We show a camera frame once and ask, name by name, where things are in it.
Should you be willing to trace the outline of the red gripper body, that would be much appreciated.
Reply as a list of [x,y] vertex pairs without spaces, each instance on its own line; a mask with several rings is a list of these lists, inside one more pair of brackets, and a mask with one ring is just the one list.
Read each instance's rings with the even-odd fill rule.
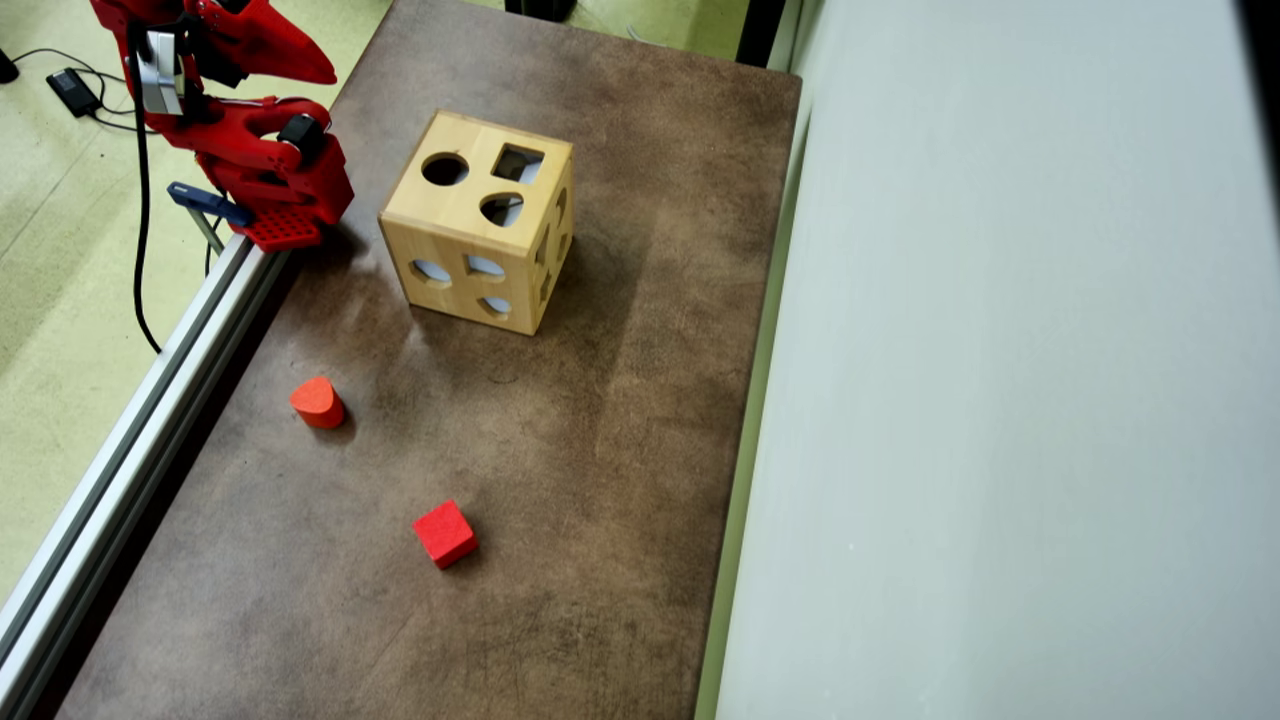
[[251,1],[184,1],[184,12],[191,17],[186,47],[195,59],[195,67],[204,79],[227,87],[238,87],[248,73],[236,59],[234,46],[241,42],[236,17]]

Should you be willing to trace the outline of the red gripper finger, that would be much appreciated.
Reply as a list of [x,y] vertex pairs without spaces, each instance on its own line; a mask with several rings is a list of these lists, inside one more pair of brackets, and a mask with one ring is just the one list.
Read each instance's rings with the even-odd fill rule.
[[311,85],[334,85],[337,72],[319,45],[270,1],[248,1],[239,13],[239,68]]

